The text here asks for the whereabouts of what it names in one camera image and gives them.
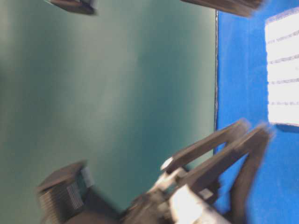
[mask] robot part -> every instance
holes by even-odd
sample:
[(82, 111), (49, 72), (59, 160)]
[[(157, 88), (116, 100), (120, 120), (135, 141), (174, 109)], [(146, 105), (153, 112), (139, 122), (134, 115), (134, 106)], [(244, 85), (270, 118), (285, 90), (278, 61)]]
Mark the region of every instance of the robot part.
[(264, 0), (181, 0), (196, 5), (214, 8), (223, 12), (250, 17)]
[(94, 0), (49, 0), (49, 3), (68, 12), (94, 15)]
[[(247, 122), (239, 120), (183, 148), (165, 161), (153, 187), (122, 214), (95, 193), (85, 163), (62, 168), (37, 188), (44, 220), (53, 224), (246, 224), (247, 198), (271, 139), (266, 126), (247, 131)], [(192, 170), (185, 167), (222, 143), (225, 147), (202, 164)], [(219, 197), (219, 176), (245, 155), (230, 190), (230, 210), (221, 214), (213, 206)]]

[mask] black robotic claw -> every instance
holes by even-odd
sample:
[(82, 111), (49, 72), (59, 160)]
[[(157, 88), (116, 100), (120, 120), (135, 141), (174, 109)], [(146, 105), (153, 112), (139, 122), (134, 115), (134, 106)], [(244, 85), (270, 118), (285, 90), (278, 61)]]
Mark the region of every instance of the black robotic claw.
[[(50, 175), (39, 187), (46, 217), (54, 224), (246, 224), (246, 201), (271, 134), (266, 126), (247, 133), (245, 120), (219, 130), (180, 150), (162, 165), (153, 187), (137, 197), (122, 215), (90, 188), (84, 163)], [(188, 171), (184, 165), (218, 145), (225, 147)], [(219, 176), (247, 155), (230, 190), (230, 211), (219, 213)]]

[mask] white paper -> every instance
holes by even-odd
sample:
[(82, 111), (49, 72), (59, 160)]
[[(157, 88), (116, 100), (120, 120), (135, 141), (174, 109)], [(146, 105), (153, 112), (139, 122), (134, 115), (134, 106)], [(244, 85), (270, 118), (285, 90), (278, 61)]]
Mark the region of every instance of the white paper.
[(299, 126), (299, 7), (266, 21), (268, 120)]

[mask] blue surface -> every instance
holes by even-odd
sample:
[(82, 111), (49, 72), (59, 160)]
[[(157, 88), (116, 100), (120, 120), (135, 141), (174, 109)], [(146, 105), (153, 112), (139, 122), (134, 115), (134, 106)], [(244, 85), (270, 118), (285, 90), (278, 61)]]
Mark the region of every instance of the blue surface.
[[(298, 0), (269, 0), (247, 19), (219, 12), (219, 108), (217, 128), (239, 118), (252, 127), (268, 122), (265, 20), (298, 7)], [(274, 126), (270, 143), (249, 197), (252, 224), (298, 223), (299, 134), (298, 128)], [(217, 206), (227, 209), (228, 194), (240, 162), (221, 177), (223, 196)]]

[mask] green wall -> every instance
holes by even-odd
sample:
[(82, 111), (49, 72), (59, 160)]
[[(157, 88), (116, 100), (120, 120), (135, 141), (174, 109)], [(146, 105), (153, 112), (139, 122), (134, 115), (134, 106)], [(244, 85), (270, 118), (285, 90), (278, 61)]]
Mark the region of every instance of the green wall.
[(38, 223), (35, 187), (81, 159), (123, 209), (166, 158), (213, 131), (215, 11), (98, 5), (89, 17), (0, 0), (1, 223)]

